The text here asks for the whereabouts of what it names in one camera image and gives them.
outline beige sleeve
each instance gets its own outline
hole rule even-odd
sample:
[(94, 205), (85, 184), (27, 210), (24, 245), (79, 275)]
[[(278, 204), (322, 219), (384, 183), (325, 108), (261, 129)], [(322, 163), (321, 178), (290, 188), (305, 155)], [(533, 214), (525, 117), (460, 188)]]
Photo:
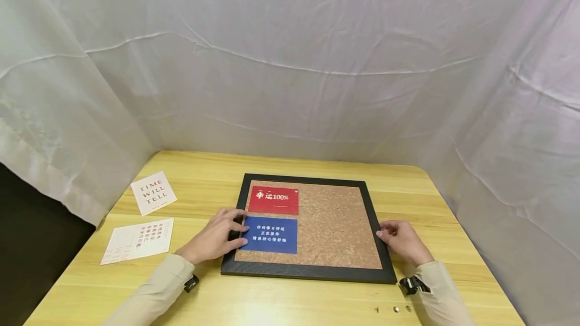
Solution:
[(103, 325), (149, 325), (175, 302), (194, 268), (194, 265), (182, 257), (167, 254), (151, 277)]
[(475, 325), (443, 262), (420, 265), (415, 275), (431, 289), (431, 293), (419, 291), (417, 294), (435, 325)]

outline printed card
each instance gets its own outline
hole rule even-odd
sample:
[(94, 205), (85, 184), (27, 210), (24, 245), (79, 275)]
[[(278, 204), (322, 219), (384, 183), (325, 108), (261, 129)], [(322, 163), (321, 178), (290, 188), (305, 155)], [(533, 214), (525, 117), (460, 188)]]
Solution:
[(240, 247), (241, 250), (298, 253), (298, 221), (296, 219), (248, 216), (244, 225), (250, 229), (242, 235), (248, 243)]
[(141, 215), (148, 215), (178, 200), (163, 171), (131, 184)]
[(169, 251), (173, 219), (114, 228), (101, 265)]
[(298, 189), (253, 186), (248, 211), (298, 215)]

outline white curtain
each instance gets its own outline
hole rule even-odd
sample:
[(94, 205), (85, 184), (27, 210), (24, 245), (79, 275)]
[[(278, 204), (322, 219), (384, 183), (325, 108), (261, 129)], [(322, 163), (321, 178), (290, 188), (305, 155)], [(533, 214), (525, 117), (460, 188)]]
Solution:
[(580, 0), (0, 0), (0, 161), (98, 224), (161, 148), (425, 169), (580, 324)]

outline hand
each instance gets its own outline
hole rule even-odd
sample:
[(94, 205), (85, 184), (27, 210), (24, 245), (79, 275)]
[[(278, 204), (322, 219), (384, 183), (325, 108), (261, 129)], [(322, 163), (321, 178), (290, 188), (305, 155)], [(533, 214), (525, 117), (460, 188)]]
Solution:
[(414, 266), (433, 262), (434, 258), (409, 222), (387, 220), (380, 224), (377, 236), (396, 254)]
[(230, 230), (241, 232), (249, 230), (249, 227), (234, 222), (234, 218), (240, 215), (247, 216), (248, 214), (241, 209), (220, 209), (207, 222), (205, 228), (186, 245), (178, 249), (175, 254), (180, 255), (191, 264), (197, 265), (199, 262), (213, 260), (231, 250), (245, 246), (248, 243), (245, 238), (228, 241)]

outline blue card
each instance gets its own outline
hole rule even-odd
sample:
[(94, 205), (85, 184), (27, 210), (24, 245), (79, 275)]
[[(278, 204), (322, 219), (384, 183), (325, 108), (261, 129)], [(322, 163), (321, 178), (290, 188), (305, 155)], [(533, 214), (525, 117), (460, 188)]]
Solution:
[(242, 235), (248, 243), (241, 250), (298, 253), (298, 220), (248, 216), (244, 225), (250, 229)]

